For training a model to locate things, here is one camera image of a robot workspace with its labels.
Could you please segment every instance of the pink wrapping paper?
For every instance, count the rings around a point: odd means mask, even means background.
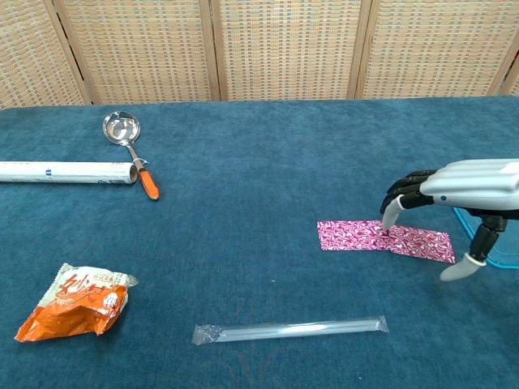
[[[394,225],[384,231],[378,220],[318,221],[322,250],[388,250],[433,261],[455,263],[447,233]]]

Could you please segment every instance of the robotic hand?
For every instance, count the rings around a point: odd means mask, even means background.
[[[412,172],[395,182],[382,202],[382,225],[390,229],[404,209],[448,205],[481,217],[470,251],[440,279],[458,280],[487,264],[487,255],[508,220],[519,219],[519,159],[462,160],[438,170]]]

